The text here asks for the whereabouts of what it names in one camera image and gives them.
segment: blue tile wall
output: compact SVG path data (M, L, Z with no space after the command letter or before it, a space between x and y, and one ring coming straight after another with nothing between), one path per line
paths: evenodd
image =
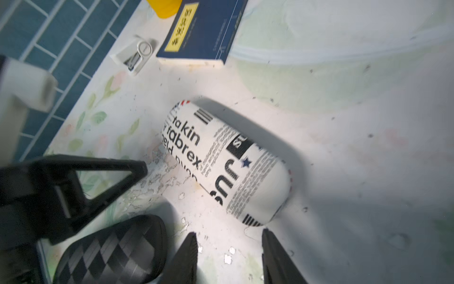
M74 1L66 1L40 37L38 44L58 55L84 15L85 11Z
M101 0L77 34L79 38L93 46L112 20L117 9L112 0Z
M88 85L88 82L90 82L90 80L87 77L79 75L79 77L74 82L74 85L71 87L68 94L55 111L56 116L61 118L66 118L68 116L69 112L72 110L85 87Z
M46 17L22 2L0 31L0 54L18 59Z
M32 141L32 138L30 138L30 137L24 137L24 136L19 137L19 142L17 143L16 153L14 154L14 161L19 161L21 155L23 154L23 152L28 147L28 145L30 144L31 141Z
M74 40L63 55L52 75L58 81L58 87L65 90L90 50L79 41Z
M38 5L46 13L50 13L58 0L34 0L33 3Z
M37 49L36 47L31 50L30 54L25 59L26 63L38 66L46 70L49 70L54 61L55 59L52 56L48 55L42 50Z
M106 34L106 36L103 38L103 41L101 41L101 44L99 44L99 47L93 53L87 65L85 66L84 68L85 74L87 74L88 76L93 76L96 69L104 60L104 57L106 57L107 53L109 52L114 42L115 42L114 37L111 36L110 34Z
M0 0L0 54L48 70L59 85L50 113L29 111L14 161L46 151L89 83L80 72L94 75L115 42L108 31L118 36L140 2L30 1L39 9L25 0Z
M51 118L25 159L29 160L42 156L62 124L63 121Z
M129 18L131 18L131 15L134 13L139 3L140 0L129 0L126 3L123 10L118 15L117 19L113 22L112 26L110 27L110 31L114 35L118 36L121 33L121 31L123 30L126 23L129 21Z
M93 4L94 0L79 0L79 2L84 5L85 8L89 9Z

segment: black stripes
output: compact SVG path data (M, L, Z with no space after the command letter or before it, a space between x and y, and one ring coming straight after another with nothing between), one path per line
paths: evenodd
M261 226L261 224L259 222L255 221L255 219L252 216L250 216L249 214L246 214L246 217L244 217L244 220L242 223L245 225L248 225L248 226L252 226L252 227Z
M208 124L210 121L213 120L213 117L211 116L211 114L209 114L208 112L202 110L202 109L198 109L194 115L199 118L203 123L205 124Z

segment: white grout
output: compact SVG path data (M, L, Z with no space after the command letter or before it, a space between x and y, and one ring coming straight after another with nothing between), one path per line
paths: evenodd
M37 9L38 12L40 12L40 13L43 14L44 16L49 17L49 15L46 13L46 11L44 11L43 9L41 9L38 5L36 5L35 3L33 3L31 0L24 0L24 2L27 3L28 5L32 6L33 8Z
M52 118L55 118L55 119L57 119L57 120L61 120L61 121L64 121L64 118L61 118L61 117L59 117L59 116L56 116L56 115L53 115L53 116L52 116Z
M80 8L82 8L82 10L84 10L85 12L88 11L87 7L85 7L82 3L79 2L79 0L73 0L77 5L79 5Z
M26 134L26 133L19 133L20 136L24 136L24 137L27 137L27 138L34 138L33 135L30 135L30 134Z
M11 18L14 11L16 10L16 8L19 6L19 4L21 2L22 2L22 0L14 0L14 2L11 4L11 6L8 7L8 9L3 14L3 17L0 18L0 30L2 30L4 28L4 26L6 25L8 20Z
M36 32L36 34L33 36L31 41L29 42L28 46L25 48L25 50L20 55L19 61L24 61L27 58L27 56L30 54L30 52L31 52L31 50L33 49L34 46L36 46L37 48L39 48L43 52L49 54L50 56L52 56L54 58L57 58L56 55L54 55L53 53L50 53L49 51L45 50L41 46L38 47L36 42L43 35L44 31L47 29L47 27L49 26L50 22L54 19L55 15L60 10L60 7L63 5L63 3L64 3L64 0L60 0L60 1L57 2L57 4L55 5L55 7L52 9L52 11L50 12L49 16L47 17L47 19L44 21L44 23L41 25L39 30Z
M88 76L87 74L85 74L84 72L81 72L80 73L83 77L87 78L87 79L90 79L91 80L91 76Z
M117 8L120 8L120 5L118 5L117 1L112 0L112 2L115 4L115 6L117 6Z
M77 26L76 30L72 33L72 35L69 37L68 41L64 45L63 49L60 51L60 54L58 55L57 60L54 61L52 66L49 68L49 72L50 73L52 73L55 70L55 68L57 67L58 63L60 63L60 60L63 58L63 55L66 53L68 48L71 46L71 44L73 43L74 38L77 36L79 31L82 29L82 27L84 26L85 22L90 17L91 13L93 12L93 10L96 8L96 6L98 5L98 3L100 1L101 0L94 0L94 3L91 5L90 9L87 11L87 13L85 13L85 16L80 21L80 23Z
M41 125L41 127L38 129L38 132L36 133L36 135L33 138L33 140L30 142L28 147L25 149L25 151L22 154L22 156L20 157L19 161L23 161L25 159L25 157L28 155L28 153L30 152L30 150L33 148L33 146L35 145L36 141L38 140L38 137L41 135L41 133L43 133L44 128L46 127L46 125L48 124L48 122L50 121L52 116L55 114L55 112L58 109L58 107L60 107L60 104L63 102L63 100L65 99L65 97L68 94L69 90L74 85L74 82L77 80L79 75L82 73L82 70L85 68L85 66L87 65L88 61L91 59L93 53L96 51L98 46L101 44L101 41L104 39L104 37L106 36L106 34L109 31L110 27L112 26L114 21L117 19L118 15L123 10L123 8L124 8L124 6L126 5L127 2L128 2L128 0L124 0L123 3L120 5L120 8L117 10L117 12L115 12L115 14L113 15L113 17L110 20L109 24L107 25L106 29L104 30L104 32L101 34L101 36L96 41L96 44L93 46L93 49L88 53L87 57L82 62L82 65L79 67L79 70L77 70L76 75L74 75L72 80L69 82L68 87L66 87L65 91L60 96L59 100L55 103L54 107L52 108L52 110L50 111L50 113L47 116L46 120L44 121L43 125Z
M37 49L39 49L40 51L46 53L47 55L49 55L50 57L54 58L54 59L57 59L57 56L55 54L53 54L52 52L48 51L47 49L45 49L44 47L40 46L39 44L35 44L35 47Z
M88 43L86 43L85 41L83 41L83 39L79 38L78 36L75 37L75 39L77 41L79 41L81 44L85 45L89 50L92 50L93 47L91 47Z
M111 35L114 39L117 39L118 37L113 33L111 32L110 30L107 31L109 33L109 35Z

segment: yellow label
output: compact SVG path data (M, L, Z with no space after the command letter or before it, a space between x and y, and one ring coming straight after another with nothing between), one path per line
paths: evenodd
M183 8L183 12L178 19L177 25L172 32L172 37L167 43L166 49L164 51L177 52L180 50L181 43L188 32L189 26L192 22L192 18L196 13L198 7L197 3L186 4Z

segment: navy blue book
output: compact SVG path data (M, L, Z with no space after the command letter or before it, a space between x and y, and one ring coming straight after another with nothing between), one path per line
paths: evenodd
M156 57L171 64L224 65L247 0L183 0Z

